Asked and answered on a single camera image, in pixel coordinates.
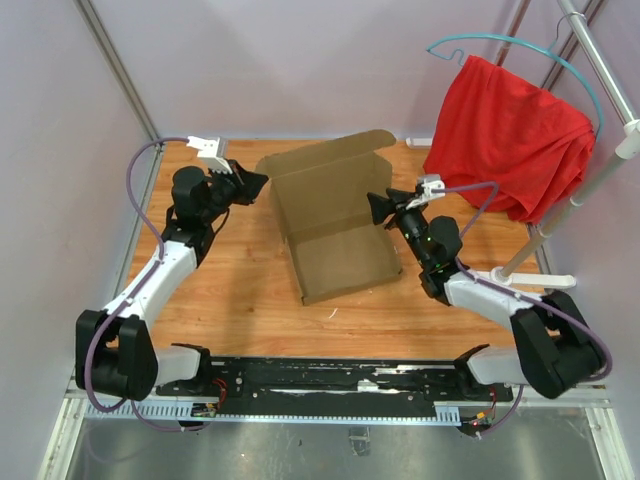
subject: metal floor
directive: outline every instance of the metal floor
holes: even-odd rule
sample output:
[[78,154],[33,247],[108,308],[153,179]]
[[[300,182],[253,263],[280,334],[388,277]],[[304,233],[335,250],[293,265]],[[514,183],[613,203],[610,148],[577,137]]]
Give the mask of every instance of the metal floor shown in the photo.
[[395,425],[221,422],[167,434],[109,419],[82,429],[69,480],[604,479],[579,408],[520,408],[482,441],[452,427]]

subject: clothes hanger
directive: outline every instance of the clothes hanger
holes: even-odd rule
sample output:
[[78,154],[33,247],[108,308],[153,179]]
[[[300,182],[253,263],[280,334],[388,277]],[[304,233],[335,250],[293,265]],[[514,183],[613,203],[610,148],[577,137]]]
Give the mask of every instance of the clothes hanger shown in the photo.
[[549,45],[549,48],[547,48],[548,51],[553,50],[553,47],[555,47],[556,43],[558,43],[558,39],[560,38],[560,24],[562,23],[562,20],[564,20],[567,17],[571,17],[572,15],[577,15],[579,17],[582,17],[585,23],[589,21],[589,19],[585,17],[584,13],[580,13],[580,12],[569,12],[566,15],[561,16],[560,20],[558,20],[558,23],[556,23],[556,38],[553,39],[553,42],[551,42],[551,45]]
[[[578,12],[572,12],[572,13],[570,13],[568,15],[563,16],[560,19],[560,21],[558,22],[558,27],[559,27],[559,24],[562,21],[562,19],[567,17],[567,16],[569,16],[569,15],[580,15],[580,14]],[[534,51],[536,51],[538,53],[541,53],[541,54],[551,58],[552,60],[558,62],[564,68],[569,70],[578,79],[578,81],[582,84],[582,86],[585,88],[585,90],[587,91],[587,93],[591,97],[591,100],[593,101],[593,105],[596,108],[596,114],[598,116],[598,129],[596,130],[596,140],[598,140],[600,138],[602,125],[604,124],[604,114],[602,112],[602,105],[600,105],[600,101],[598,100],[598,97],[596,96],[596,93],[594,92],[593,88],[591,87],[591,85],[589,84],[587,79],[578,70],[576,70],[576,68],[573,65],[571,65],[569,62],[567,62],[564,58],[561,58],[561,57],[557,56],[555,53],[550,51],[551,47],[553,47],[556,44],[556,42],[558,41],[558,38],[557,38],[558,36],[559,35],[556,36],[556,39],[553,41],[553,43],[551,44],[551,46],[549,48],[544,48],[544,47],[541,47],[539,45],[536,45],[535,43],[527,42],[526,40],[522,40],[522,39],[516,38],[516,37],[509,37],[507,35],[498,35],[498,34],[494,34],[494,33],[464,33],[464,34],[460,34],[460,35],[449,35],[447,37],[441,38],[437,42],[432,43],[431,45],[429,45],[427,47],[427,52],[429,52],[431,55],[435,55],[436,57],[442,58],[444,60],[453,60],[456,57],[456,55],[459,54],[458,65],[463,66],[466,54],[465,54],[465,51],[462,48],[456,48],[455,50],[453,50],[453,52],[451,52],[451,54],[449,56],[445,56],[445,55],[442,55],[442,54],[440,54],[438,52],[434,52],[433,49],[436,48],[438,45],[441,45],[441,44],[446,43],[446,42],[451,42],[453,40],[489,39],[489,40],[500,40],[502,42],[507,42],[507,43],[513,43],[515,45],[520,45],[522,47],[529,48],[531,50],[534,50]]]

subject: white clamp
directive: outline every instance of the white clamp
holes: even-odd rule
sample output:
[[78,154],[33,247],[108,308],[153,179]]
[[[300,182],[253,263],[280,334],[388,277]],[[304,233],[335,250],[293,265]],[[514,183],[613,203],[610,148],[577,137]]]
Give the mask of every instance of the white clamp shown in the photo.
[[222,137],[200,138],[187,137],[187,147],[198,150],[200,158],[210,170],[218,173],[233,173],[229,162],[224,158],[227,152],[227,140]]
[[632,120],[624,126],[627,135],[616,147],[616,155],[625,160],[631,160],[640,153],[640,120]]
[[423,175],[418,178],[417,186],[422,190],[422,193],[407,204],[407,210],[421,207],[431,200],[444,197],[444,192],[434,192],[434,190],[444,190],[444,182],[440,180],[440,175]]

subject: red wire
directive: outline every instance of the red wire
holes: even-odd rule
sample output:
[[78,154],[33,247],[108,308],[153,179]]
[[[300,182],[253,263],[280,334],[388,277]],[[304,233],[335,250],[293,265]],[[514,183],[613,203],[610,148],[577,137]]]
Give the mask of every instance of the red wire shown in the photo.
[[481,413],[484,415],[488,415],[489,413],[491,413],[491,417],[493,418],[493,420],[495,420],[496,418],[496,403],[498,402],[498,392],[496,392],[496,389],[493,387],[489,387],[489,393],[491,394],[491,407],[489,407],[486,410],[483,410]]
[[220,398],[218,400],[218,409],[220,409],[224,401],[227,399],[227,382],[221,378],[216,378],[213,381],[213,384],[220,387]]

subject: white bracket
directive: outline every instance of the white bracket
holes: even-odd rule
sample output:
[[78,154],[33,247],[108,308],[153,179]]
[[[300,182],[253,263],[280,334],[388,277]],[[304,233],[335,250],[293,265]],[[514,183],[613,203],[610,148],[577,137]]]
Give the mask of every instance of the white bracket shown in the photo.
[[544,275],[541,273],[512,273],[505,277],[500,273],[502,267],[496,267],[490,272],[477,272],[483,278],[499,285],[522,285],[529,287],[566,290],[577,285],[573,275]]
[[616,147],[616,155],[631,160],[640,153],[640,120],[633,120],[624,126],[627,137]]
[[440,179],[440,175],[423,175],[418,178],[417,186],[420,187],[422,193],[407,204],[407,210],[426,205],[436,198],[444,197],[444,192],[434,192],[434,190],[444,190],[444,182]]
[[198,158],[201,159],[210,170],[217,173],[233,173],[229,162],[224,158],[227,151],[227,140],[222,137],[187,138],[189,139],[187,147],[198,150]]
[[431,148],[433,137],[409,137],[405,141],[409,148]]

